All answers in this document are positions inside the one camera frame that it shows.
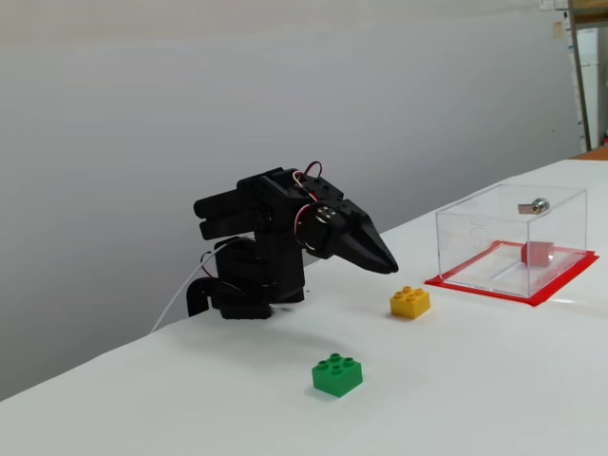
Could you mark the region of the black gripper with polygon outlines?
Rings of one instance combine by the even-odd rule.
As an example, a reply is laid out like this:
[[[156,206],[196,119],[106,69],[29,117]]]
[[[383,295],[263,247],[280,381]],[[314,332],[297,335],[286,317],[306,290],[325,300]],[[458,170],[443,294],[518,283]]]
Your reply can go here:
[[[370,216],[348,199],[320,200],[303,206],[295,216],[294,236],[313,257],[341,257],[381,275],[399,271]]]

